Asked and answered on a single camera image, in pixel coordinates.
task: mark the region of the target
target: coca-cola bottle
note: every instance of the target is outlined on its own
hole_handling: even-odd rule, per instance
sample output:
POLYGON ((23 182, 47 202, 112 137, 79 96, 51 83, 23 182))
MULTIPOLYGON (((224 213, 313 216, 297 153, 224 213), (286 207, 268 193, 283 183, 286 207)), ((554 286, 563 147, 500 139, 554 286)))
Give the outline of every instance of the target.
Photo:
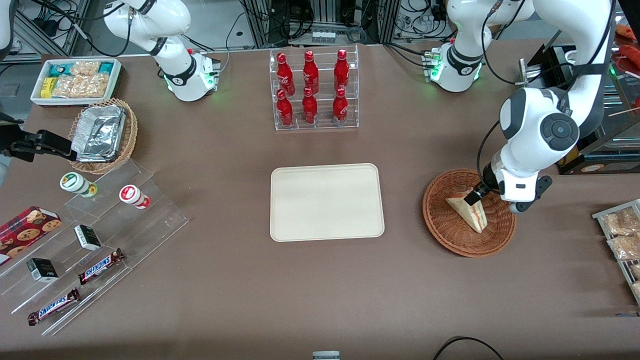
POLYGON ((278 53, 276 58, 278 59, 278 82, 280 83, 280 88, 283 88, 288 96, 293 96, 296 93, 296 87, 293 85, 293 71, 287 64, 287 56, 284 53, 278 53))
POLYGON ((318 65, 314 61, 314 52, 305 51, 305 67, 302 69, 305 76, 305 86, 311 88, 314 94, 320 91, 320 77, 318 75, 318 65))
POLYGON ((307 86, 304 91, 305 98, 302 99, 302 108, 305 110, 305 121, 309 125, 314 125, 318 116, 318 103, 311 87, 307 86))
POLYGON ((276 108, 278 108, 278 116, 280 117, 280 122, 284 127, 292 127, 293 108, 291 107, 291 103, 287 99, 287 94, 284 92, 284 90, 278 89, 276 95, 278 96, 276 108))
POLYGON ((343 126, 347 122, 347 107, 349 103, 344 97, 344 88, 339 88, 335 92, 335 99, 333 100, 333 123, 336 126, 343 126))
POLYGON ((333 85, 338 91, 340 87, 347 88, 349 84, 349 63, 347 63, 347 51, 345 49, 338 50, 338 61, 333 68, 333 85))

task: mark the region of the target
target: brown wicker basket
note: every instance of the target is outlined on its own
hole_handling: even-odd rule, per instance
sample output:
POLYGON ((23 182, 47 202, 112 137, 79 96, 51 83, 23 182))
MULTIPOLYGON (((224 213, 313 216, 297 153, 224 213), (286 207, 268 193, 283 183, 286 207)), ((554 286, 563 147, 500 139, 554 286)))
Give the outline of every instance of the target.
POLYGON ((431 234, 447 249, 470 258, 489 256, 502 250, 516 229, 516 216, 496 193, 482 199, 487 226, 481 234, 447 203, 446 198, 452 193, 477 183, 477 172, 465 168, 451 170, 436 177, 422 198, 422 214, 431 234))
MULTIPOLYGON (((99 101, 95 104, 89 105, 89 107, 95 106, 107 106, 107 105, 118 105, 127 110, 127 118, 125 119, 125 127, 122 133, 122 141, 120 142, 120 154, 118 158, 111 163, 81 163, 80 161, 69 161, 71 166, 82 172, 89 172, 95 175, 102 175, 116 167, 121 162, 131 157, 131 153, 133 153, 133 148, 136 146, 136 136, 138 135, 138 120, 136 119, 136 114, 133 113, 129 105, 120 100, 120 99, 109 99, 107 101, 99 101)), ((76 120, 71 125, 71 131, 69 131, 69 135, 67 138, 69 140, 73 140, 74 134, 76 133, 76 126, 78 125, 78 120, 80 119, 80 114, 76 116, 76 120)))

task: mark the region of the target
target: red cookie box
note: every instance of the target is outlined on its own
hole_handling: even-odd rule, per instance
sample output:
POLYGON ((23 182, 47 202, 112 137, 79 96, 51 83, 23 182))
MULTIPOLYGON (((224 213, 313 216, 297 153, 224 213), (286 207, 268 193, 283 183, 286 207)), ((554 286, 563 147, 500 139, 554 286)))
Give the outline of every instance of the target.
POLYGON ((62 224, 58 214, 31 206, 0 226, 0 265, 62 224))

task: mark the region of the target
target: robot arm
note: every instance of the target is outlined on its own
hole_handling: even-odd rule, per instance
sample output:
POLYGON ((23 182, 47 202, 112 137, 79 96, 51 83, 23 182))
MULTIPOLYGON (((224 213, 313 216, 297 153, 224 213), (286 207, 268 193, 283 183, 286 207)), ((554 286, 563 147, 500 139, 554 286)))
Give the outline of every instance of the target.
POLYGON ((17 0, 0 0, 0 60, 4 59, 13 43, 13 17, 18 10, 17 0))
MULTIPOLYGON (((178 35, 189 31, 191 15, 180 0, 126 0, 117 12, 104 18, 109 30, 120 38, 151 54, 164 72, 164 78, 175 96, 182 101, 195 101, 217 89, 218 73, 212 60, 191 54, 178 35)), ((104 13, 122 4, 114 1, 104 13)))
POLYGON ((458 28, 456 41, 432 49, 428 65, 434 70, 429 79, 447 91, 465 91, 480 71, 483 38, 485 49, 492 41, 488 26, 507 24, 512 19, 523 21, 531 17, 533 11, 531 0, 450 0, 447 15, 458 28))
MULTIPOLYGON (((540 17, 569 34, 575 41, 575 71, 579 65, 603 64, 609 37, 609 0, 533 0, 540 17)), ((500 110, 500 128, 507 144, 493 156, 483 172, 484 182, 467 197, 473 204, 493 188, 511 209, 523 211, 550 185, 538 172, 567 155, 579 139, 579 126, 587 119, 598 94, 602 72, 585 71, 577 76, 568 92, 560 89, 521 88, 511 95, 500 110)))

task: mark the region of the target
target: table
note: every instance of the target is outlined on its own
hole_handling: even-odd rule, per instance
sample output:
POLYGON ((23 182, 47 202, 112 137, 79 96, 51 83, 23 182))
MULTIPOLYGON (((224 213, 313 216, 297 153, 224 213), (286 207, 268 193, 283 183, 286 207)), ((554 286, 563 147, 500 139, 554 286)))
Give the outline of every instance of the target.
MULTIPOLYGON (((540 43, 496 41, 489 57, 515 79, 517 59, 540 43)), ((194 103, 167 91, 151 57, 121 58, 119 98, 140 123, 134 159, 192 220, 54 337, 0 305, 2 359, 309 359, 315 350, 429 359, 455 335, 506 359, 637 359, 638 319, 613 317, 637 307, 590 214, 638 198, 640 176, 554 176, 502 252, 456 256, 427 230, 422 194, 438 174, 475 166, 514 88, 484 70, 469 91, 450 94, 382 46, 359 50, 360 128, 321 134, 273 129, 268 51, 233 53, 220 90, 194 103), (365 162, 380 170, 382 236, 269 237, 274 169, 365 162)), ((66 134, 77 112, 33 106, 26 127, 66 134)), ((493 134, 482 164, 502 144, 493 134)), ((0 218, 60 207, 69 169, 52 156, 14 161, 0 218)), ((492 358, 457 343, 441 359, 464 355, 492 358)))

